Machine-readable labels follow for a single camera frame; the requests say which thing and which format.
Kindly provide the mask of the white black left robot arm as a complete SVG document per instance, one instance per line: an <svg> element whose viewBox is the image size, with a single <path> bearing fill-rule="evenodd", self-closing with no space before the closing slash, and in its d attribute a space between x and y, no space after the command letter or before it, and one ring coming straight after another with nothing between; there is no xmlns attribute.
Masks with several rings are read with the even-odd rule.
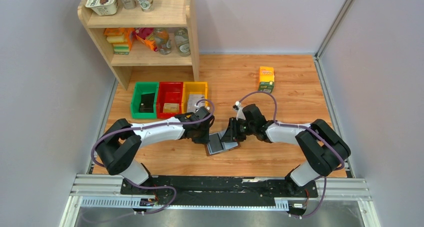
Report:
<svg viewBox="0 0 424 227"><path fill-rule="evenodd" d="M91 152L100 160L94 163L104 167L110 176L120 175L133 184L140 194L153 188L151 174L135 157L139 149L165 141L190 139L195 144L207 144L215 117L206 107L196 112L177 114L151 123L129 123L117 120L94 144Z"/></svg>

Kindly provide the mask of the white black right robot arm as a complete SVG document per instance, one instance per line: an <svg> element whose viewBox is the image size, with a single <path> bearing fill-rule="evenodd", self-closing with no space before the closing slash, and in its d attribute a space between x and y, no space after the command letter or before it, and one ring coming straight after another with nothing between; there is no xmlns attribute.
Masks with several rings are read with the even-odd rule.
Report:
<svg viewBox="0 0 424 227"><path fill-rule="evenodd" d="M307 124L289 124L267 120L255 104L234 107L237 116L229 119L221 142L242 142L249 135L266 143L298 145L306 161L285 177L285 189L299 196L306 185L319 177L327 177L343 166L351 155L349 146L322 119Z"/></svg>

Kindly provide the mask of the brown leather card holder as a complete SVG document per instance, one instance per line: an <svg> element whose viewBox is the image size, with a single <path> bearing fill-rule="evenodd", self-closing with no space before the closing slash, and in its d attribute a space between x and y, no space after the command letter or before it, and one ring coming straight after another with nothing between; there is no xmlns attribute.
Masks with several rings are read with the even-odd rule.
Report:
<svg viewBox="0 0 424 227"><path fill-rule="evenodd" d="M240 143L237 141L222 142L221 138L224 133L225 131L222 130L209 135L209 142L205 145L207 156L217 155L240 147Z"/></svg>

